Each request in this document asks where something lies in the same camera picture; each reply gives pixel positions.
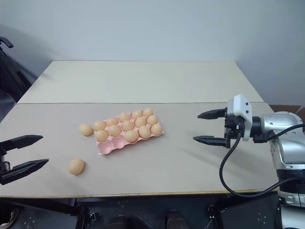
brown egg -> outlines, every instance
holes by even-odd
[[[69,163],[69,173],[72,175],[79,174],[84,169],[84,161],[80,158],[74,159]]]
[[[111,125],[109,128],[108,128],[108,133],[111,135],[111,136],[114,136],[114,137],[118,137],[120,135],[120,133],[122,132],[121,128],[118,126],[118,125]]]
[[[149,125],[155,125],[156,123],[158,122],[158,118],[157,118],[157,116],[156,115],[151,115],[151,116],[149,116],[148,118],[147,118],[147,123],[149,124]]]
[[[151,131],[147,126],[140,126],[139,127],[139,135],[141,138],[147,139],[151,136]]]
[[[143,115],[148,117],[153,115],[153,110],[151,108],[146,108],[145,110],[143,110]]]
[[[120,113],[120,115],[119,115],[119,120],[121,123],[126,120],[130,120],[130,119],[131,119],[131,117],[130,117],[130,114],[128,114],[128,113]]]
[[[117,118],[110,118],[107,120],[107,126],[117,125],[119,120]]]
[[[130,131],[127,131],[125,133],[125,136],[124,136],[125,140],[127,142],[135,142],[136,140],[138,140],[139,138],[139,133],[135,130],[130,130]]]
[[[146,125],[146,120],[145,120],[145,118],[144,118],[144,117],[139,117],[139,118],[137,118],[137,119],[135,120],[135,122],[134,122],[134,125],[135,125],[136,127],[140,127],[140,126],[142,126],[142,125]]]
[[[78,130],[80,131],[80,133],[81,133],[82,135],[85,135],[85,136],[89,136],[89,135],[92,134],[92,132],[93,132],[91,126],[89,126],[88,124],[81,124],[81,125],[78,127]]]
[[[123,131],[130,131],[134,129],[134,125],[131,121],[125,120],[122,124]]]
[[[142,117],[142,111],[134,111],[134,112],[132,113],[132,118],[133,118],[133,119],[137,119],[137,118],[139,118],[139,117]]]
[[[105,142],[109,137],[109,133],[105,130],[98,130],[94,133],[94,137],[98,142]]]
[[[107,124],[103,121],[96,121],[94,124],[93,124],[93,128],[95,131],[98,131],[98,130],[104,130],[106,128]]]
[[[161,132],[162,132],[162,126],[160,125],[160,123],[157,123],[157,124],[155,124],[155,125],[153,125],[152,127],[151,127],[151,133],[153,134],[153,135],[159,135],[159,134],[161,134]]]

white wall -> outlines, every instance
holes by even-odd
[[[52,60],[237,60],[265,101],[305,106],[303,0],[0,1],[5,52],[36,75]]]

